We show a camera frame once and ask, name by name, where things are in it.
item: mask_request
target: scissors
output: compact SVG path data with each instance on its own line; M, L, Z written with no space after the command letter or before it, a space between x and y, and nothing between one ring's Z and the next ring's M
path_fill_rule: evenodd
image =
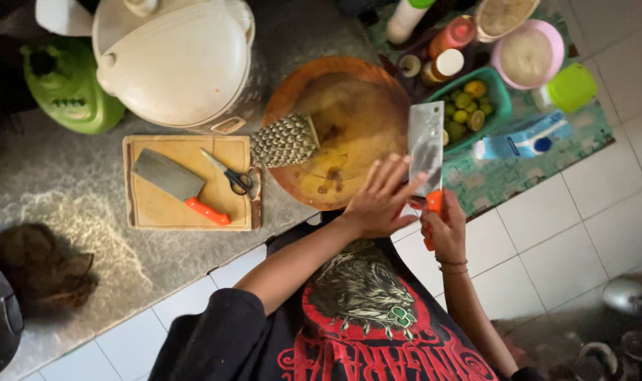
M220 163L213 155L208 153L203 148L199 148L201 153L203 153L206 158L213 163L217 169L221 170L225 174L225 177L230 181L230 187L232 187L232 192L236 193L239 196L245 196L248 193L248 190L253 187L253 181L250 180L245 174L240 174L238 172L232 171L225 167L223 163Z

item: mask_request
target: wooden cutting board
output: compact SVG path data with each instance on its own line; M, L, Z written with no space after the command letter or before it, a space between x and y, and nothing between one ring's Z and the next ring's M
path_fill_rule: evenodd
M180 200L168 195L131 171L142 149L150 149L206 180L198 199L232 221L219 226ZM255 189L248 195L232 192L229 180L199 151L204 148L228 168L249 173ZM260 227L260 171L250 165L248 136L132 135L123 139L128 224L144 230L255 230Z
M309 113L320 152L306 163L269 172L302 204L343 208L376 159L406 153L409 107L401 85L376 65L336 56L302 65L276 89L262 125L289 113Z

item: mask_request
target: kitchen counter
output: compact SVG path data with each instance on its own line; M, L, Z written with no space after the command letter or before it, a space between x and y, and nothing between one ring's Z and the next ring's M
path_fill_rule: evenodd
M333 1L250 4L257 23L255 46L273 87L321 56L377 61L358 22L341 18ZM122 139L182 131L127 113L106 134L81 135L40 110L24 113L18 126L24 133L0 132L0 230L21 222L46 224L76 249L95 254L99 286L85 306L62 319L26 321L18 353L0 380L21 379L316 213L264 172L259 230L132 230L125 215ZM256 128L252 123L241 132Z

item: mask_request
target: teal plastic basket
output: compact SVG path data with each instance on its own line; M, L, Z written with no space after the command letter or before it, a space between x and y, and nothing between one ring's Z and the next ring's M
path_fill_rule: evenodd
M444 148L444 153L447 155L469 148L469 146L474 142L481 140L485 135L495 131L497 127L500 127L502 123L506 122L511 116L511 100L509 99L509 93L507 93L507 89L504 86L502 78L500 78L500 74L489 66L482 67L454 80L451 83L448 83L439 91L433 93L423 103L443 100L444 95L452 93L452 91L458 88L462 90L467 82L474 79L479 79L486 83L486 96L490 99L490 103L495 108L495 112L486 117L486 123L484 123L484 126L480 131L463 138L459 142L447 145Z

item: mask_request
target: pink container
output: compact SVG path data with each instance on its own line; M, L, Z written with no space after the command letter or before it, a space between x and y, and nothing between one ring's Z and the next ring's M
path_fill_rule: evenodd
M549 45L551 46L551 64L546 69L544 76L539 81L539 83L535 83L530 86L520 85L518 83L512 82L512 80L510 80L502 70L502 65L500 63L500 53L502 51L502 48L506 39L514 35L515 33L525 32L527 30L537 30L538 32L541 32L542 34L544 34L546 39L549 41ZM554 28L550 23L545 21L528 20L524 22L523 25L521 25L518 29L514 30L512 33L508 34L503 39L498 41L498 43L495 45L495 48L492 51L490 64L493 67L495 67L495 69L500 74L504 82L507 83L508 85L519 90L530 90L546 84L547 82L549 82L549 80L553 76L556 75L556 73L559 72L559 69L561 68L561 64L563 63L564 53L565 53L565 50L563 47L563 38L559 34L559 31L556 30L556 28Z

